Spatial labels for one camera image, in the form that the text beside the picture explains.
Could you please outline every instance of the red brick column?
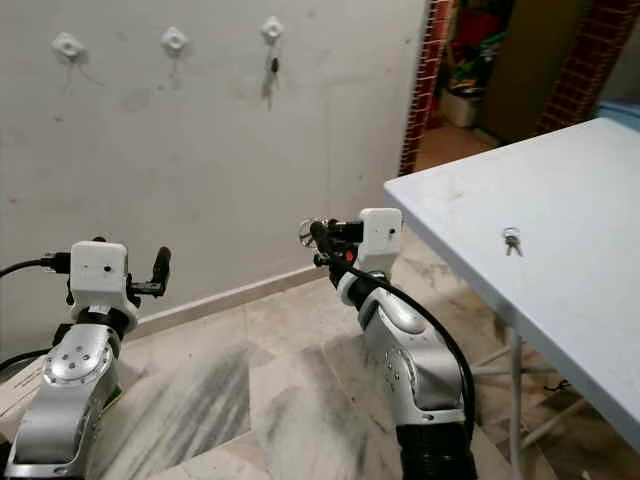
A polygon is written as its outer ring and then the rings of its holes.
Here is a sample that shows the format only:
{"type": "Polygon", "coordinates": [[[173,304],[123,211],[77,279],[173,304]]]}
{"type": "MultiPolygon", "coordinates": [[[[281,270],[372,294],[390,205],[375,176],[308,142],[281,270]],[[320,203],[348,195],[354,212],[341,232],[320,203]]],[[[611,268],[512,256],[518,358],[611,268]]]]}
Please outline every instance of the red brick column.
{"type": "Polygon", "coordinates": [[[589,118],[633,30],[640,1],[593,0],[536,127],[536,135],[589,118]]]}
{"type": "Polygon", "coordinates": [[[431,99],[436,86],[442,49],[447,42],[449,19],[453,0],[432,0],[427,4],[427,21],[422,39],[422,50],[418,58],[413,100],[409,109],[409,119],[404,137],[400,171],[398,175],[413,172],[416,155],[420,148],[424,127],[429,116],[431,99]]]}

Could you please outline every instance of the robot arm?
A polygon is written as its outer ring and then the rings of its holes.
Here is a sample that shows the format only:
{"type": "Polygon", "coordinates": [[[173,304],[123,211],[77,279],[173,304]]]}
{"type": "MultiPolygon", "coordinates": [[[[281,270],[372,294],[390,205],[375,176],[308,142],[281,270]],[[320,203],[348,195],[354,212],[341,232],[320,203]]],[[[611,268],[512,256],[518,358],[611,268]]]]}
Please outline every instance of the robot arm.
{"type": "Polygon", "coordinates": [[[366,209],[356,222],[307,221],[300,239],[317,248],[314,263],[329,266],[338,295],[358,310],[367,349],[381,365],[405,480],[472,480],[474,405],[462,353],[437,320],[388,283],[401,223],[396,209],[366,209]]]}
{"type": "Polygon", "coordinates": [[[116,362],[137,325],[137,294],[164,294],[170,252],[158,252],[150,282],[132,283],[127,249],[79,242],[67,255],[75,322],[45,358],[40,388],[9,454],[7,478],[84,478],[104,407],[119,393],[116,362]]]}

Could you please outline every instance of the cable connector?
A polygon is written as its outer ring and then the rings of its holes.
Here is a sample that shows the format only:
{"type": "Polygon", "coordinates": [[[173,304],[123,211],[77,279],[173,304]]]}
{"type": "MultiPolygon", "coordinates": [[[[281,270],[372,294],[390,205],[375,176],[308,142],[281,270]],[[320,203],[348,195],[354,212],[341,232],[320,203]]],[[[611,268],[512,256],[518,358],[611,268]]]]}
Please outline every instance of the cable connector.
{"type": "Polygon", "coordinates": [[[56,273],[71,273],[71,253],[69,252],[47,253],[40,261],[43,267],[50,268],[56,273]]]}

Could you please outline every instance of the wire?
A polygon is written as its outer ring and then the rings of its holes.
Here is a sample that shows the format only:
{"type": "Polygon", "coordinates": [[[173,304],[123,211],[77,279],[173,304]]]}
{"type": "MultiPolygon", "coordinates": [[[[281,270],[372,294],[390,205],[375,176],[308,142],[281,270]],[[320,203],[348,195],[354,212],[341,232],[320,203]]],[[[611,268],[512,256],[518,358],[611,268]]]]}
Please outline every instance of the wire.
{"type": "Polygon", "coordinates": [[[27,260],[26,262],[16,263],[14,265],[11,265],[10,267],[0,270],[0,278],[22,268],[44,266],[46,266],[46,262],[45,259],[42,258],[39,258],[38,260],[27,260]]]}
{"type": "Polygon", "coordinates": [[[42,350],[34,350],[33,352],[25,352],[20,355],[16,355],[15,357],[11,357],[4,362],[0,363],[0,373],[9,368],[11,365],[15,365],[16,363],[20,363],[24,360],[28,360],[30,358],[39,357],[40,355],[44,355],[48,353],[50,348],[43,348],[42,350]]]}
{"type": "Polygon", "coordinates": [[[416,302],[413,298],[407,295],[405,292],[400,290],[393,285],[386,283],[379,278],[374,277],[362,270],[358,270],[351,266],[351,264],[345,262],[340,257],[337,257],[333,253],[328,253],[329,259],[337,264],[339,267],[344,268],[349,273],[352,273],[356,277],[365,278],[369,282],[374,285],[388,291],[392,295],[400,298],[407,305],[413,308],[415,311],[423,315],[433,328],[442,336],[447,347],[451,350],[451,353],[455,357],[458,365],[460,365],[460,369],[462,370],[462,397],[464,400],[464,410],[465,410],[465,427],[467,429],[467,433],[469,435],[469,442],[471,442],[471,438],[473,437],[473,429],[475,427],[475,417],[476,417],[476,391],[475,385],[473,384],[473,375],[471,373],[471,367],[469,367],[469,363],[462,353],[462,350],[451,336],[451,334],[447,331],[447,329],[442,325],[426,308],[416,302]]]}

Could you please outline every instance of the table surface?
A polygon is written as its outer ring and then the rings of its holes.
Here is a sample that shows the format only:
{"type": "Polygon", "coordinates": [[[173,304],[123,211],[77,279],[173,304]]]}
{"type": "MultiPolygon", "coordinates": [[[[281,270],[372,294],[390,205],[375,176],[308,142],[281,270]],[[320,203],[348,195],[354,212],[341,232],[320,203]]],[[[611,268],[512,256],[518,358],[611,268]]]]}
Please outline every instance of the table surface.
{"type": "Polygon", "coordinates": [[[592,120],[391,180],[385,194],[640,451],[640,134],[592,120]],[[523,257],[506,255],[507,227],[523,257]]]}

